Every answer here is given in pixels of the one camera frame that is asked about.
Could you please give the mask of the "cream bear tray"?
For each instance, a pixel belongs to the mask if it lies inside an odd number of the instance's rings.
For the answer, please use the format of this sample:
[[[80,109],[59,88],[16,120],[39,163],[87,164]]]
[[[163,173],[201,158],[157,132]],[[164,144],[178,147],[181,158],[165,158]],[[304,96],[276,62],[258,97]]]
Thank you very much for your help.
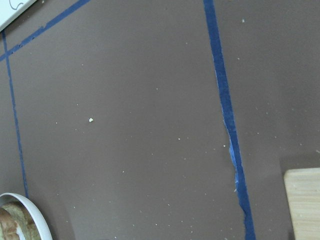
[[[0,31],[35,2],[36,0],[0,0]]]

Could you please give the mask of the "wooden cutting board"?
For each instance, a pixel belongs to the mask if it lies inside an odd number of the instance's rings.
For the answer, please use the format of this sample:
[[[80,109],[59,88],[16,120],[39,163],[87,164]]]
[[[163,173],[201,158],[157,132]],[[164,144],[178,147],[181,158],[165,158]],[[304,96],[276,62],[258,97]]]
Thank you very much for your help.
[[[320,169],[290,169],[284,184],[296,240],[320,238]]]

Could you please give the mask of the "white plate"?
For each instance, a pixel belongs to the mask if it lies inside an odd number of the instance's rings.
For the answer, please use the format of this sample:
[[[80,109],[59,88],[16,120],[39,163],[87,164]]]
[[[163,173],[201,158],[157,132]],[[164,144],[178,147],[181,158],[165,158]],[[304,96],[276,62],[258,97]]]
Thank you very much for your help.
[[[30,215],[31,219],[33,220],[33,223],[35,224],[35,229],[39,233],[39,237],[41,240],[53,239],[45,218],[32,201],[17,193],[1,194],[0,206],[3,207],[5,204],[9,203],[22,204],[23,208],[26,209],[26,212]]]

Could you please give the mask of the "bread slice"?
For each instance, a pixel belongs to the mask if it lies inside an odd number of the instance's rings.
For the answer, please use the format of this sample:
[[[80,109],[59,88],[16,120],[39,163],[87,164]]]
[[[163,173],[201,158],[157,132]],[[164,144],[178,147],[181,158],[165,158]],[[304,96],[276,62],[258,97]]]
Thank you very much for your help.
[[[1,240],[40,240],[40,233],[26,207],[18,202],[8,202],[0,207]]]

